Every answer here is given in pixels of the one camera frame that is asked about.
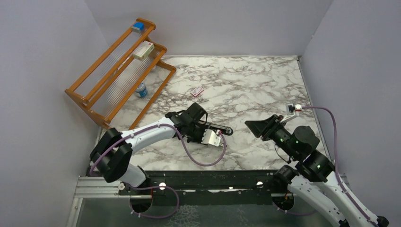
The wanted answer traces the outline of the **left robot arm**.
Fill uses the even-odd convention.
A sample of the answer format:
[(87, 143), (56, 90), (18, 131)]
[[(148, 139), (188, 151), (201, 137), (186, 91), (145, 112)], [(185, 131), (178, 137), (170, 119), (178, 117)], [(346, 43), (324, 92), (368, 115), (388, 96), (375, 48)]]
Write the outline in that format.
[(98, 169), (106, 182), (121, 181), (127, 183), (137, 194), (148, 190), (145, 171), (140, 166), (130, 163), (131, 156), (141, 149), (162, 140), (184, 135), (200, 135), (204, 129), (199, 121), (208, 113), (198, 103), (193, 103), (186, 110), (168, 112), (164, 117), (149, 125), (118, 131), (110, 128), (96, 144), (90, 159), (93, 165), (90, 173)]

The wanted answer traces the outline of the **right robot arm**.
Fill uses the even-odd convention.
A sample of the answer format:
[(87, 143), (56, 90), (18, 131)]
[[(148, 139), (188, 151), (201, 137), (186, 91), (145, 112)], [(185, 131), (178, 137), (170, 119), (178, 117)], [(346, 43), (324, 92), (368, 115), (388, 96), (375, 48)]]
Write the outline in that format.
[(309, 126), (285, 129), (283, 116), (245, 121), (255, 137), (272, 140), (296, 162), (295, 168), (284, 165), (274, 174), (273, 187), (289, 190), (323, 215), (333, 227), (387, 227), (384, 216), (371, 212), (354, 198), (353, 192), (336, 174), (335, 165), (316, 150), (320, 140)]

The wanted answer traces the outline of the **red white staple box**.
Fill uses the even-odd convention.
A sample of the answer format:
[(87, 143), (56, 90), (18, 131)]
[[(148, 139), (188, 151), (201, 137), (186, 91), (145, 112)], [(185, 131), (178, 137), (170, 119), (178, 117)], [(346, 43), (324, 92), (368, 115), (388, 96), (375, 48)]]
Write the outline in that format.
[(203, 89), (202, 87), (196, 87), (195, 89), (193, 89), (193, 90), (190, 92), (190, 94), (191, 94), (193, 97), (197, 97), (197, 96), (199, 96), (203, 91), (204, 91), (204, 89)]

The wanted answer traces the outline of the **blue grey eraser block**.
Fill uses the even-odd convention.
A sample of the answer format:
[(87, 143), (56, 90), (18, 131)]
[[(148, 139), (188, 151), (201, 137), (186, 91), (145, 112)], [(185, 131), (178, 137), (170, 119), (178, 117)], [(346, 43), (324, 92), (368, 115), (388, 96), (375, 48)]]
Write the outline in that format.
[(145, 29), (145, 25), (142, 22), (136, 22), (131, 26), (131, 31), (135, 33), (142, 33)]

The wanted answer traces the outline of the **blue white jar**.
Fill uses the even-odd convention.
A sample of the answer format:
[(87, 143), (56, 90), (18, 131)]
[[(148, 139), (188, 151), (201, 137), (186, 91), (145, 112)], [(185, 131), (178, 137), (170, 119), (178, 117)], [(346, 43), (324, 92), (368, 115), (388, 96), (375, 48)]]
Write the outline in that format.
[(141, 83), (140, 83), (140, 85), (136, 88), (134, 94), (135, 94), (137, 97), (140, 97), (140, 98), (144, 98), (144, 97), (147, 96), (148, 90), (147, 90), (147, 87), (146, 87), (146, 85), (145, 85), (144, 82), (141, 82)]

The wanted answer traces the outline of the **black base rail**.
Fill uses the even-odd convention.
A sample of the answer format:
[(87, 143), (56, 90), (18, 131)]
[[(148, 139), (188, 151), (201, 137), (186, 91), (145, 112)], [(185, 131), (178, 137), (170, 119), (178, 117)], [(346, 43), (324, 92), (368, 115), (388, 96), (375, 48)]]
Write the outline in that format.
[(179, 205), (277, 205), (291, 209), (295, 197), (275, 182), (274, 170), (148, 171), (142, 189), (125, 183), (107, 183), (102, 177), (81, 177), (78, 198), (128, 199), (136, 210)]

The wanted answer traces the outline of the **orange wooden shelf rack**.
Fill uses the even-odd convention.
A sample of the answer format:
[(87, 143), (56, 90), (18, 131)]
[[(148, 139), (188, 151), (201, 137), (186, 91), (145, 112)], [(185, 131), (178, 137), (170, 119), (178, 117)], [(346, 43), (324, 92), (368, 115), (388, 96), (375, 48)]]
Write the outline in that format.
[(134, 95), (136, 88), (153, 73), (162, 71), (166, 77), (161, 84), (151, 90), (151, 98), (146, 105), (139, 107), (140, 112), (130, 129), (134, 129), (148, 109), (176, 73), (176, 67), (165, 63), (162, 58), (167, 48), (154, 43), (154, 50), (147, 58), (134, 59), (132, 52), (143, 42), (151, 39), (149, 35), (156, 29), (156, 24), (144, 18), (137, 18), (145, 29), (138, 34), (128, 28), (69, 88), (65, 93), (98, 126), (109, 129), (111, 122)]

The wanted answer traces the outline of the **black stapler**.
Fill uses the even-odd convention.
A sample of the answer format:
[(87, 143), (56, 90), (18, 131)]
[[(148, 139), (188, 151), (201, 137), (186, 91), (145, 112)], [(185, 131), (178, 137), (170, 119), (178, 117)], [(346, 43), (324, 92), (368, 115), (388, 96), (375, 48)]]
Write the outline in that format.
[(215, 132), (217, 132), (217, 130), (220, 130), (222, 134), (227, 136), (231, 136), (234, 133), (234, 130), (228, 126), (222, 126), (210, 122), (207, 122), (205, 125), (207, 126), (207, 129), (214, 130)]

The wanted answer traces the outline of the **white red box on shelf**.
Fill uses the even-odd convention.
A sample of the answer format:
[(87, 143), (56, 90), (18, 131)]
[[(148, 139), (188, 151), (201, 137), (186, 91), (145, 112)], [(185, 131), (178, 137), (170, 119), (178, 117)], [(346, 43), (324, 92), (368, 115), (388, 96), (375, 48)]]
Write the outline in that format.
[(143, 41), (133, 52), (132, 56), (137, 60), (144, 60), (154, 50), (154, 44), (149, 41)]

